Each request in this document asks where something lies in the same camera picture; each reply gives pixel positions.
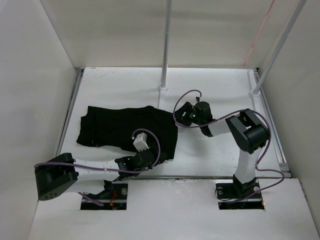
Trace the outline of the black trousers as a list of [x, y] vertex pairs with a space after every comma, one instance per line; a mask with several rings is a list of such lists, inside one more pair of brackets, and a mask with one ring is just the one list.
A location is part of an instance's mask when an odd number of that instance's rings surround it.
[[76, 142], [86, 147], [112, 146], [135, 152], [131, 137], [137, 129], [149, 130], [157, 137], [162, 161], [175, 157], [178, 127], [173, 115], [150, 105], [124, 109], [88, 106], [87, 114], [80, 118]]

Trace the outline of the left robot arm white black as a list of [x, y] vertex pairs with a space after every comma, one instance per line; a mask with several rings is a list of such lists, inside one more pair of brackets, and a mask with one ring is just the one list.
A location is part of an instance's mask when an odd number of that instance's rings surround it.
[[112, 161], [85, 161], [73, 158], [71, 153], [63, 153], [34, 166], [38, 200], [52, 200], [67, 192], [108, 199], [113, 183], [128, 181], [153, 169], [160, 163], [160, 158], [161, 153], [151, 149]]

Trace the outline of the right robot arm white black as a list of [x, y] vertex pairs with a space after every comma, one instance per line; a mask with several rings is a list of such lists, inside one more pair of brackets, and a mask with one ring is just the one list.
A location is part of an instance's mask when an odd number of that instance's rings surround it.
[[271, 133], [253, 110], [247, 108], [215, 119], [209, 103], [199, 101], [192, 105], [187, 101], [173, 112], [173, 117], [181, 127], [199, 127], [202, 134], [209, 138], [223, 134], [232, 135], [239, 148], [237, 168], [231, 183], [216, 184], [216, 196], [219, 199], [223, 201], [243, 199], [259, 190], [256, 163], [262, 148], [270, 140]]

